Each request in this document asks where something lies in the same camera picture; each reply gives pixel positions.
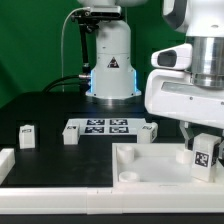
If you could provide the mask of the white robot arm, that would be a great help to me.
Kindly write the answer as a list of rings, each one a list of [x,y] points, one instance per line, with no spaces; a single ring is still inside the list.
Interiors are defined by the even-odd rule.
[[[224,130],[224,0],[77,0],[96,25],[87,95]]]

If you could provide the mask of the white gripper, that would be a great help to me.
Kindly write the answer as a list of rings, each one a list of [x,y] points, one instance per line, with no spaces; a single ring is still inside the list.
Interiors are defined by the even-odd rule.
[[[193,147],[191,123],[224,128],[224,90],[200,88],[183,71],[153,70],[147,79],[145,107],[150,114],[180,120],[185,148]],[[224,159],[224,132],[213,155]]]

